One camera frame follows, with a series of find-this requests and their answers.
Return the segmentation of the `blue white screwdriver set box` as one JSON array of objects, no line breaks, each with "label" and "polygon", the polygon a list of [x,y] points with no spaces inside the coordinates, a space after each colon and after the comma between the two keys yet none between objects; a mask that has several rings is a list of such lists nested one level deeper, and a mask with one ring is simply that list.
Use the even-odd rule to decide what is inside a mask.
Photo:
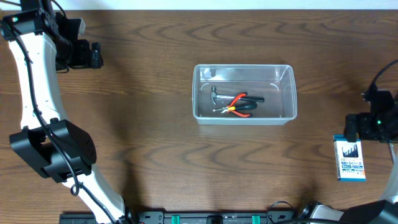
[{"label": "blue white screwdriver set box", "polygon": [[333,136],[336,173],[339,182],[365,182],[361,141],[348,142],[342,134]]}]

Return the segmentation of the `yellow black screwdriver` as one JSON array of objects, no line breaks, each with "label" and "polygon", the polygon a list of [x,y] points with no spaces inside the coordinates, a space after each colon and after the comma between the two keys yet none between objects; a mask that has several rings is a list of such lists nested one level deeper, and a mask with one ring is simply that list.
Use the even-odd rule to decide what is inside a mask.
[{"label": "yellow black screwdriver", "polygon": [[240,111],[240,110],[254,110],[257,108],[256,103],[247,103],[245,105],[238,105],[238,106],[225,106],[218,109],[213,109],[213,112],[220,112],[226,113],[230,111]]}]

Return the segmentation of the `small claw hammer black handle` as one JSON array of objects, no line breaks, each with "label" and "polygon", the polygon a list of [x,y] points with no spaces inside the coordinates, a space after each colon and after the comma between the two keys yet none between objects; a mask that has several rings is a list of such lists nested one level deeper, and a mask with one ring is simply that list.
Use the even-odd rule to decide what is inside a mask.
[{"label": "small claw hammer black handle", "polygon": [[[210,98],[211,102],[216,105],[219,102],[226,103],[229,105],[234,98],[238,95],[221,95],[217,93],[217,88],[215,86],[211,87]],[[254,102],[254,103],[263,103],[265,99],[263,97],[256,97],[256,96],[244,96],[239,101],[247,101],[247,102]]]}]

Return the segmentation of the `red handled pliers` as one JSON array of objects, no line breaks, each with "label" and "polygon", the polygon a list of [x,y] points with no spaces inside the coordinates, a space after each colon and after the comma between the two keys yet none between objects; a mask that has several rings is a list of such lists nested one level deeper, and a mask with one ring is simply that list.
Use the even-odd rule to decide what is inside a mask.
[{"label": "red handled pliers", "polygon": [[[238,96],[236,96],[234,98],[234,100],[228,105],[228,106],[238,106],[236,105],[236,103],[243,98],[244,96],[246,96],[246,93],[240,93]],[[241,118],[250,118],[252,117],[251,113],[242,113],[243,110],[240,111],[230,111],[230,112],[226,112],[226,113],[234,113],[235,115],[241,117]]]}]

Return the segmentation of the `clear plastic container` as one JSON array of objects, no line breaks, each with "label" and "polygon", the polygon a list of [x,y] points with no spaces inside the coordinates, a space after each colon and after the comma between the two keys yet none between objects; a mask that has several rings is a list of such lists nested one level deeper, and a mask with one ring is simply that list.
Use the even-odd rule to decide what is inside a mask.
[{"label": "clear plastic container", "polygon": [[[241,118],[234,113],[213,112],[213,109],[228,106],[211,102],[212,86],[221,95],[263,97],[265,102],[256,103],[250,118]],[[193,116],[198,124],[207,125],[284,125],[297,117],[297,90],[293,68],[290,65],[256,64],[201,64],[193,70],[192,81]]]}]

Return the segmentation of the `silver metal wrench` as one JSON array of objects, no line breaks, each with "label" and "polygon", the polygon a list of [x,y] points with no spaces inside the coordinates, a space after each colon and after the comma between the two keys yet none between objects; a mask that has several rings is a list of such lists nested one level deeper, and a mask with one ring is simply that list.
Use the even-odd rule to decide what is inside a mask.
[{"label": "silver metal wrench", "polygon": [[389,152],[390,152],[390,155],[391,155],[391,160],[392,160],[392,163],[394,164],[395,161],[396,161],[396,152],[395,152],[395,149],[394,149],[394,143],[390,141],[388,143],[388,146],[389,146]]}]

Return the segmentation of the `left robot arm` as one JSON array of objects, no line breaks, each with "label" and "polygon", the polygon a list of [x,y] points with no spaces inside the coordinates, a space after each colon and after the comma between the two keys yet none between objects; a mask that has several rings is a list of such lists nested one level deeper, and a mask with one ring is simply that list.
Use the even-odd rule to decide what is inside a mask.
[{"label": "left robot arm", "polygon": [[101,46],[83,38],[85,22],[54,11],[55,1],[19,1],[21,11],[1,20],[1,35],[16,61],[22,96],[21,130],[13,151],[37,174],[70,189],[96,223],[136,223],[121,195],[96,166],[91,136],[67,116],[58,75],[103,66]]}]

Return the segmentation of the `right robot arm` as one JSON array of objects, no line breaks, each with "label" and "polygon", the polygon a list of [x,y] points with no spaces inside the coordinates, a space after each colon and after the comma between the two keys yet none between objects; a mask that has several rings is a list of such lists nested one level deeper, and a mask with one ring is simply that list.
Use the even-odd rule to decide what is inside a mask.
[{"label": "right robot arm", "polygon": [[345,211],[312,202],[299,215],[304,223],[397,223],[397,101],[387,90],[368,90],[363,98],[370,112],[347,115],[344,134],[333,136],[337,178],[365,181],[361,142],[378,141],[388,145],[393,163],[386,189],[378,201]]}]

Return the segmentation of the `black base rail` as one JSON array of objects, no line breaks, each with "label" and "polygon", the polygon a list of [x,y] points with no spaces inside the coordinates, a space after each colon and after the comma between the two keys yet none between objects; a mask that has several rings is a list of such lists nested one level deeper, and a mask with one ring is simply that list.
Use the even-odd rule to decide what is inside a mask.
[{"label": "black base rail", "polygon": [[58,223],[280,223],[297,219],[293,211],[271,211],[267,213],[168,213],[168,212],[138,212],[137,215],[119,217],[115,221],[98,221],[94,215],[85,213],[61,214]]}]

